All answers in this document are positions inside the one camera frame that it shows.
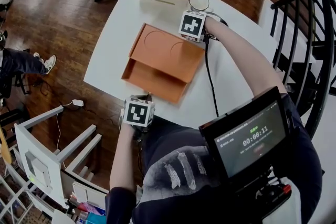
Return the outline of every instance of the timer display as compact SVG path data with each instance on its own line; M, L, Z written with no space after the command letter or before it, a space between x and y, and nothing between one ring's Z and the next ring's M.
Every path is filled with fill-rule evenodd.
M286 136L277 101L215 139L226 173L234 176L257 161Z

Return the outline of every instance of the cardboard tray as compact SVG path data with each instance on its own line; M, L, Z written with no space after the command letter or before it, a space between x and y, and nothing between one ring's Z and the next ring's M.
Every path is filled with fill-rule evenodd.
M187 40L143 24L121 78L178 103L203 55L204 49Z

